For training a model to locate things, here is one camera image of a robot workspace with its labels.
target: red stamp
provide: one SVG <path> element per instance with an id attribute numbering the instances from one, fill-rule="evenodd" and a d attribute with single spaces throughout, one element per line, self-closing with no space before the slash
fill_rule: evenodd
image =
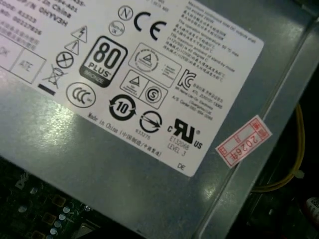
<path id="1" fill-rule="evenodd" d="M 255 116 L 219 145 L 216 150 L 227 165 L 232 168 L 271 135 L 270 130 L 260 117 Z"/>

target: white label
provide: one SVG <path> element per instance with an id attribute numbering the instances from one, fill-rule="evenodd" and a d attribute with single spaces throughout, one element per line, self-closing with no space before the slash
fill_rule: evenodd
<path id="1" fill-rule="evenodd" d="M 192 176 L 263 42 L 193 0 L 111 2 L 3 1 L 0 66 Z"/>

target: wire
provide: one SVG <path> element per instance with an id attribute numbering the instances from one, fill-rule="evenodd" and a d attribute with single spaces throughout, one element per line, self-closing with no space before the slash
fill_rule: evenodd
<path id="1" fill-rule="evenodd" d="M 296 108 L 296 117 L 297 117 L 297 133 L 298 133 L 298 151 L 297 151 L 296 161 L 291 172 L 284 179 L 276 183 L 254 187 L 252 190 L 253 193 L 267 193 L 267 192 L 273 192 L 277 189 L 280 189 L 284 187 L 285 185 L 287 185 L 294 178 L 295 176 L 294 173 L 299 170 L 304 159 L 305 146 L 306 146 L 304 117 L 303 117 L 303 111 L 301 109 L 300 104 L 298 104 Z"/>

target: black circuit board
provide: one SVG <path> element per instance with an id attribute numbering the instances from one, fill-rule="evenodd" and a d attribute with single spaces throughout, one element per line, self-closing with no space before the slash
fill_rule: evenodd
<path id="1" fill-rule="evenodd" d="M 110 221 L 0 158 L 0 239 L 78 239 Z"/>

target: capacitor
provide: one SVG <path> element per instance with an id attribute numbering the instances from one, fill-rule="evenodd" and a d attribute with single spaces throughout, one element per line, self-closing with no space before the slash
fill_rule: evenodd
<path id="1" fill-rule="evenodd" d="M 64 214 L 59 215 L 59 220 L 64 221 L 66 219 L 66 216 Z"/>
<path id="2" fill-rule="evenodd" d="M 69 207 L 64 207 L 63 208 L 63 212 L 68 214 L 70 212 L 70 208 Z"/>
<path id="3" fill-rule="evenodd" d="M 36 188 L 36 187 L 33 187 L 33 188 L 31 188 L 31 190 L 30 190 L 30 194 L 36 194 L 38 192 L 38 188 Z"/>
<path id="4" fill-rule="evenodd" d="M 18 208 L 18 212 L 20 213 L 25 213 L 27 210 L 27 207 L 25 205 L 21 205 L 19 208 Z"/>
<path id="5" fill-rule="evenodd" d="M 50 233 L 51 233 L 51 235 L 57 235 L 58 230 L 56 228 L 51 228 Z"/>
<path id="6" fill-rule="evenodd" d="M 60 228 L 62 226 L 62 223 L 60 221 L 55 221 L 54 226 L 56 228 Z"/>
<path id="7" fill-rule="evenodd" d="M 85 206 L 84 207 L 84 211 L 86 211 L 86 212 L 90 212 L 90 211 L 92 211 L 92 208 L 90 208 L 89 206 Z"/>

